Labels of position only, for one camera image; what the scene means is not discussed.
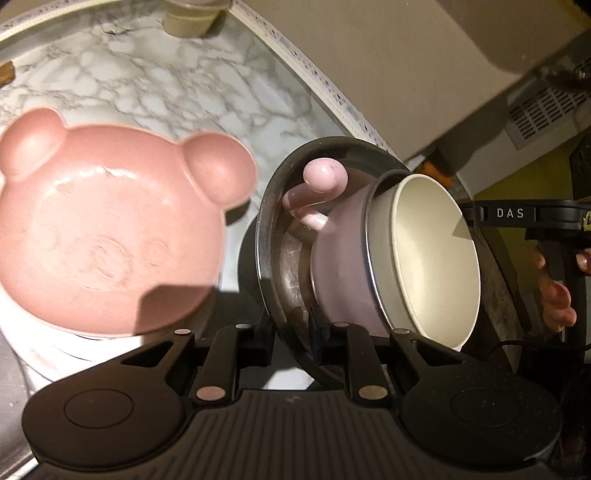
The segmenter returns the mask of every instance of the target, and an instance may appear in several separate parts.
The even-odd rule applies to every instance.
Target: marble countertop
[[[257,161],[259,183],[250,203],[228,217],[222,295],[206,327],[214,332],[228,323],[256,322],[262,313],[254,219],[279,163],[310,140],[348,133],[233,17],[216,35],[189,40],[166,34],[162,16],[161,2],[123,2],[17,37],[3,52],[11,53],[17,77],[0,90],[0,126],[33,107],[53,106],[69,125],[114,122],[173,140],[212,129],[240,139]],[[278,356],[291,387],[305,388],[311,379],[287,351],[279,348]],[[42,377],[31,376],[43,385]],[[276,387],[282,380],[273,382]]]

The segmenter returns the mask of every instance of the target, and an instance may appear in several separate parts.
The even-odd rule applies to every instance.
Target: metal rivet
[[[215,385],[208,385],[207,387],[201,387],[197,390],[197,398],[203,401],[216,401],[221,400],[226,396],[226,391],[222,387],[216,387]]]
[[[365,385],[359,389],[358,393],[364,400],[381,400],[386,398],[388,390],[379,385]]]

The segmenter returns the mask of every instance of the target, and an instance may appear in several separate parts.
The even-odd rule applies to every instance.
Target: finger
[[[556,310],[563,310],[570,306],[570,292],[564,285],[554,281],[546,272],[542,272],[538,279],[538,287],[542,299]]]
[[[552,331],[559,332],[563,327],[572,327],[577,321],[577,313],[571,308],[554,309],[542,301],[544,323]]]
[[[582,250],[577,254],[577,264],[581,271],[591,274],[591,248]]]
[[[543,270],[546,266],[546,257],[540,252],[538,248],[534,248],[531,253],[531,259],[538,270]]]

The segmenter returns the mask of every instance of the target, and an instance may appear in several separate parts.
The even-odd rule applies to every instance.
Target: stainless steel sink
[[[22,409],[28,396],[21,365],[0,333],[0,479],[32,458],[21,430]]]

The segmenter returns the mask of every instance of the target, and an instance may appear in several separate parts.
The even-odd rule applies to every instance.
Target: vent grille
[[[575,70],[591,73],[591,57]],[[548,87],[509,111],[506,131],[519,150],[556,127],[589,98],[591,92],[570,93]]]

